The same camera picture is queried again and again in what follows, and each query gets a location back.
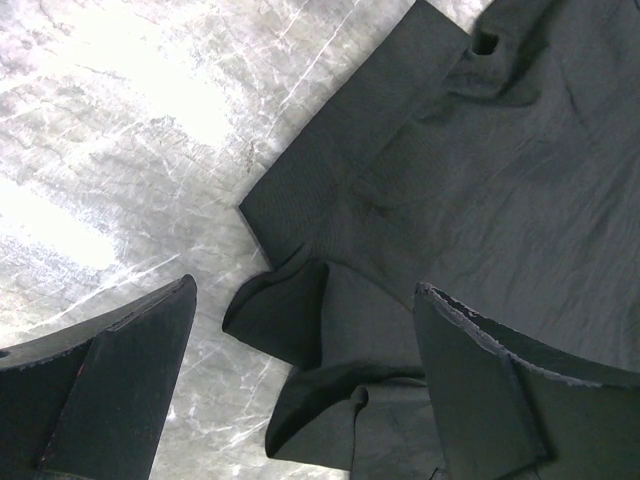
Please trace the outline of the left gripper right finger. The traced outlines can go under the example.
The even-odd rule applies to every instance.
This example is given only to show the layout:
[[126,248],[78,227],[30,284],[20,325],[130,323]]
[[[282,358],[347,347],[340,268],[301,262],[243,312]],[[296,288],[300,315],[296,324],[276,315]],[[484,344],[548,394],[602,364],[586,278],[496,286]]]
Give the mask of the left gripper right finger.
[[636,479],[639,376],[417,285],[414,324],[452,479]]

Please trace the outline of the black long sleeve shirt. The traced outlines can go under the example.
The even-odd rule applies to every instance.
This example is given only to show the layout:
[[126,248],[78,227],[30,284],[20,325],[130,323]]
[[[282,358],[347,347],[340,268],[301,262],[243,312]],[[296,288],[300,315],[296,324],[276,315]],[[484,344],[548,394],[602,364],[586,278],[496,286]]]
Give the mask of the black long sleeve shirt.
[[291,368],[266,455],[452,479],[418,284],[639,376],[638,3],[414,3],[239,209],[270,268],[222,328]]

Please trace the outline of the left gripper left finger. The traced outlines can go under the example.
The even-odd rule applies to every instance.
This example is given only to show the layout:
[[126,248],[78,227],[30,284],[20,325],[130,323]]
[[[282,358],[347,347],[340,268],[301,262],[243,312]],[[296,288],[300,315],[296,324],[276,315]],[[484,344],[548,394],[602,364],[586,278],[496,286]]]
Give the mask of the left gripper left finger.
[[146,479],[196,311],[185,275],[1,351],[4,479]]

